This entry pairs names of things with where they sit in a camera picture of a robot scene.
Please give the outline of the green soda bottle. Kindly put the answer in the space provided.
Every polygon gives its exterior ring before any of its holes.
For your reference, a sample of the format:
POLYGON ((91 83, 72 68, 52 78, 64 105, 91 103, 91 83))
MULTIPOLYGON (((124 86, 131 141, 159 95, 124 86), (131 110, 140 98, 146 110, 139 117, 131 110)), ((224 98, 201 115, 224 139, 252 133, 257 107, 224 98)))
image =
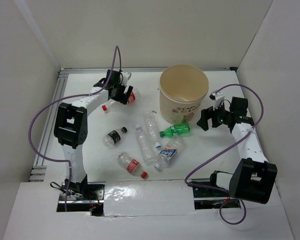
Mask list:
POLYGON ((161 138, 173 138, 174 136, 178 135, 188 135, 190 134, 191 129, 187 122, 174 124, 163 131, 159 132, 161 138))

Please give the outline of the blue white label bottle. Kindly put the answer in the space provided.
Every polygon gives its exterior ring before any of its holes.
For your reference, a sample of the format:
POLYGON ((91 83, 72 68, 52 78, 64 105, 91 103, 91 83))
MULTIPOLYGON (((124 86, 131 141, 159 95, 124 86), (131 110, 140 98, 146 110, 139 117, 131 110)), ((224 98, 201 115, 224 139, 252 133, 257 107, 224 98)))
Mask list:
POLYGON ((168 143, 162 148, 154 163, 154 168, 157 171, 162 171, 171 165, 171 161, 179 155, 185 148, 185 141, 182 137, 175 135, 168 143))

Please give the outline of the black label small bottle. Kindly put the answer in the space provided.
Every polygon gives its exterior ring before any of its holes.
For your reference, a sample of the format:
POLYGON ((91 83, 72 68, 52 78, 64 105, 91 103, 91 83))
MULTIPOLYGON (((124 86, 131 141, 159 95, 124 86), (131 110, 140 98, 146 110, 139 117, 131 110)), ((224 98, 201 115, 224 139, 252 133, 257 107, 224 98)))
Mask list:
POLYGON ((128 129, 126 127, 114 129, 104 136, 103 143, 110 149, 114 148, 123 139, 123 135, 127 132, 128 129))

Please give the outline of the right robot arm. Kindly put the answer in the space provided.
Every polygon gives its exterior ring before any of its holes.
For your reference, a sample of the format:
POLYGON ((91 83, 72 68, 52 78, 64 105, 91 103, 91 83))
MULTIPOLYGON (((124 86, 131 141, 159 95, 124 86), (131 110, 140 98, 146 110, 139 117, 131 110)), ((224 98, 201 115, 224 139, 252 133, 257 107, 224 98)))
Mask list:
POLYGON ((269 201, 275 179, 277 167, 269 163, 258 142, 256 131, 252 128, 254 120, 247 115, 248 100, 233 97, 229 110, 224 106, 224 95, 213 93, 210 95, 214 105, 201 111, 201 118, 197 125, 204 131, 212 127, 226 125, 235 141, 240 162, 234 173, 215 171, 211 174, 208 190, 213 196, 220 196, 225 190, 230 197, 250 202, 266 204, 269 201))

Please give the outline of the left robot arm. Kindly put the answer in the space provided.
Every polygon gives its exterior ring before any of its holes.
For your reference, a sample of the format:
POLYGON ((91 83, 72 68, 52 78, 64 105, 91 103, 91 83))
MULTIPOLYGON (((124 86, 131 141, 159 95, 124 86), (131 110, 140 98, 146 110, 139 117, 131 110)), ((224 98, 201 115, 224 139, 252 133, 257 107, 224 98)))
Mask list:
POLYGON ((78 200, 89 193, 88 177, 83 163, 83 143, 88 136, 88 116, 108 100, 127 104, 133 91, 128 86, 132 73, 108 70, 106 77, 93 85, 89 93, 72 103, 62 102, 58 106, 54 125, 54 136, 61 145, 64 157, 70 162, 65 184, 78 200))

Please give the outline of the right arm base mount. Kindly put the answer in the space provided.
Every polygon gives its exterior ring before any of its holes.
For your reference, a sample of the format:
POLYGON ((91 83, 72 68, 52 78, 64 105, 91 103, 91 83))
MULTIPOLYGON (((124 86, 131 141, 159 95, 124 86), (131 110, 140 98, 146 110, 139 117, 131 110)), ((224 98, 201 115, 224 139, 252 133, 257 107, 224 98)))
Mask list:
MULTIPOLYGON (((191 184, 212 186, 211 180, 208 178, 191 180, 191 184)), ((229 201, 230 197, 227 193, 210 189, 206 187, 192 187, 195 210, 219 209, 223 203, 229 201)))

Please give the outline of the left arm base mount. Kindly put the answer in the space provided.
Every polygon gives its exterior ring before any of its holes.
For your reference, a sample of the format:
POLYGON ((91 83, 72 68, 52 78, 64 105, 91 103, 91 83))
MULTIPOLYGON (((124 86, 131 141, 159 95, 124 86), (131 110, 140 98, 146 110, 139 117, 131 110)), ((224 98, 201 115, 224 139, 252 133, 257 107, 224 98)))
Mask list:
POLYGON ((87 192, 76 193, 69 190, 66 194, 66 185, 52 181, 50 187, 59 191, 56 207, 57 213, 66 212, 89 212, 91 216, 102 217, 104 215, 105 184, 88 184, 87 192))

